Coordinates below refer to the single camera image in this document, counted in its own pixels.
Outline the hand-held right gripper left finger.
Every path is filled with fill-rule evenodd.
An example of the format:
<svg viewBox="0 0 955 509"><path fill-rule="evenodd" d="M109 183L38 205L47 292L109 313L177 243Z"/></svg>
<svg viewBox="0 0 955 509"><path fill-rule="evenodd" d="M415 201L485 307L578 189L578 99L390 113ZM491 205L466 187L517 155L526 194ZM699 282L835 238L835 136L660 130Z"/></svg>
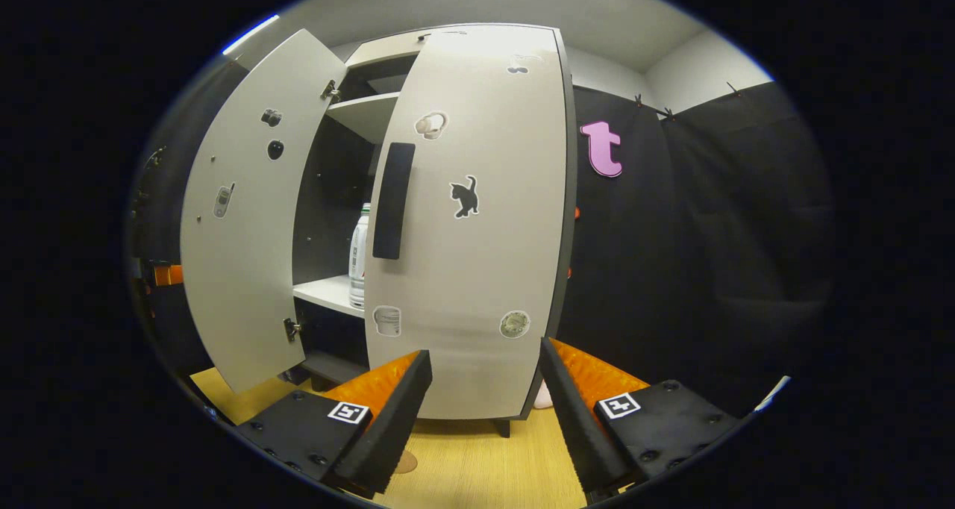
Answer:
<svg viewBox="0 0 955 509"><path fill-rule="evenodd" d="M313 483L355 495L391 482L432 383L427 350L391 360L317 396L296 390L237 431Z"/></svg>

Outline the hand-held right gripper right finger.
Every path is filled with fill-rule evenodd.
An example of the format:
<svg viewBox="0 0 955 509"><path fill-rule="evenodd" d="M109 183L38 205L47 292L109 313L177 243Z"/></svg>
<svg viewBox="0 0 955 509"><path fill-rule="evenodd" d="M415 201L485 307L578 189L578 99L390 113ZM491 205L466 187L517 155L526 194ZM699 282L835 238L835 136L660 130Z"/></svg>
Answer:
<svg viewBox="0 0 955 509"><path fill-rule="evenodd" d="M742 425L682 382L649 384L553 338L540 341L539 368L590 499L657 481Z"/></svg>

